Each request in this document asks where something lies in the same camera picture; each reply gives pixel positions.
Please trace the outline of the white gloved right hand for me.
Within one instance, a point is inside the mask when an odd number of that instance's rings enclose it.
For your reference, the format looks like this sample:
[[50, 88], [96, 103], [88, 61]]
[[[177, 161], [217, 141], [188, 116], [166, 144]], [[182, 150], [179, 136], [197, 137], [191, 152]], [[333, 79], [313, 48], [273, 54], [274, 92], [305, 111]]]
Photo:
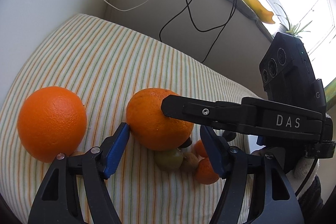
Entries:
[[290, 167], [290, 171], [286, 171], [285, 173], [289, 174], [290, 178], [293, 178], [294, 180], [303, 180], [314, 162], [313, 159], [307, 159], [304, 157], [297, 160], [294, 158], [294, 156], [290, 156], [289, 153], [286, 154], [284, 148], [264, 147], [262, 149], [253, 151], [252, 155], [264, 156], [266, 153], [272, 153], [282, 167], [285, 167], [285, 159], [287, 157], [289, 159], [289, 163], [294, 164], [294, 167]]

